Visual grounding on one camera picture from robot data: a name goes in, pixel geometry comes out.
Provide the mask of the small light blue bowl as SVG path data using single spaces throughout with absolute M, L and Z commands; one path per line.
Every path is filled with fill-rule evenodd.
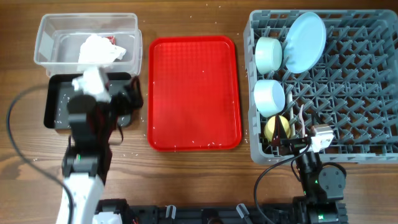
M 280 113 L 285 107 L 282 85 L 277 80 L 258 80 L 254 86 L 254 102 L 265 118 Z

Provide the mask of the large light blue plate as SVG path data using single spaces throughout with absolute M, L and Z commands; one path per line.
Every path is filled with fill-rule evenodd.
M 291 25 L 285 39 L 285 66 L 292 73 L 302 73 L 319 61 L 326 44 L 326 27 L 314 12 L 305 12 Z

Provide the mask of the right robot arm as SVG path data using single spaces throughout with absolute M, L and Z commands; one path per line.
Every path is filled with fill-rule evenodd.
M 275 117 L 271 144 L 287 148 L 296 163 L 304 196 L 294 197 L 293 214 L 296 223 L 347 223 L 346 207 L 340 203 L 346 185 L 346 170 L 335 162 L 323 163 L 320 151 L 328 148 L 334 138 L 332 128 L 323 123 L 313 124 L 310 134 L 289 139 L 278 116 Z

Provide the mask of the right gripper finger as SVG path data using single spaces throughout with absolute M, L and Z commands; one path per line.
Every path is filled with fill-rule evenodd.
M 284 126 L 282 121 L 280 120 L 280 116 L 275 116 L 275 123 L 274 123 L 274 133 L 271 139 L 272 146 L 283 146 L 284 141 L 287 139 L 287 134 L 285 132 Z
M 312 121 L 312 126 L 318 125 L 318 124 L 325 124 L 322 119 L 319 117 L 316 112 L 313 112 L 311 114 L 311 121 Z

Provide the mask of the white plastic spoon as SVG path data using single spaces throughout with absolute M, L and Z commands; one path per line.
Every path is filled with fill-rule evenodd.
M 293 100 L 293 95 L 292 92 L 289 92 L 287 95 L 288 99 L 288 107 L 289 107 L 289 125 L 290 125 L 290 137 L 293 138 L 295 136 L 295 115 L 294 115 L 294 100 Z

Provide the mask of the green bowl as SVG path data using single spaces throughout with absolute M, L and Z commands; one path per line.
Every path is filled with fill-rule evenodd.
M 261 75 L 276 71 L 282 63 L 282 46 L 277 39 L 261 37 L 257 41 L 254 56 Z

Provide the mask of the red snack wrapper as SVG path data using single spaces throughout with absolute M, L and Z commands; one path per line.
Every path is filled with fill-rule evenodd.
M 115 39 L 114 36 L 107 36 L 107 39 L 108 39 L 113 45 L 116 44 L 116 39 Z

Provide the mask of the white plastic fork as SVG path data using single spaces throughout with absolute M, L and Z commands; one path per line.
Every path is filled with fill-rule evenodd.
M 301 123 L 301 126 L 302 126 L 302 137 L 304 138 L 304 137 L 307 136 L 307 134 L 306 134 L 305 121 L 304 121 L 304 118 L 303 118 L 303 106 L 304 105 L 300 106 L 300 111 L 299 111 L 298 116 L 299 116 L 299 120 L 300 120 L 300 123 Z

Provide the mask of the yellow plastic cup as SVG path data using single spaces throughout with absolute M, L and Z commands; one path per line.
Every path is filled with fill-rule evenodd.
M 291 135 L 291 129 L 290 129 L 290 126 L 289 126 L 289 121 L 284 116 L 279 116 L 279 118 L 280 118 L 280 121 L 281 121 L 281 123 L 283 125 L 284 131 L 285 131 L 285 133 L 287 135 L 287 138 L 289 138 L 290 135 Z M 265 137 L 267 138 L 267 140 L 269 142 L 272 141 L 272 137 L 273 137 L 274 131 L 275 131 L 275 116 L 272 116 L 272 117 L 269 118 L 269 120 L 266 123 L 265 128 L 264 128 Z

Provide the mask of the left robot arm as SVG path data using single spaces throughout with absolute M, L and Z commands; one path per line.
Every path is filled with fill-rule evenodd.
M 101 198 L 113 153 L 109 139 L 118 118 L 141 109 L 137 77 L 109 102 L 82 93 L 67 105 L 72 134 L 62 161 L 63 193 L 57 223 L 137 223 L 125 199 Z

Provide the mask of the white napkin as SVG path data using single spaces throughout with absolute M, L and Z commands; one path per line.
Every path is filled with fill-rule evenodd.
M 90 35 L 80 47 L 77 70 L 85 71 L 89 67 L 109 68 L 116 60 L 122 60 L 126 49 L 112 44 L 106 38 Z

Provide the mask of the food scraps with rice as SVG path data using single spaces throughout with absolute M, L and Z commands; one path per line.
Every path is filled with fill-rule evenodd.
M 67 104 L 76 95 L 73 87 L 49 89 L 45 107 L 44 125 L 49 129 L 69 129 Z

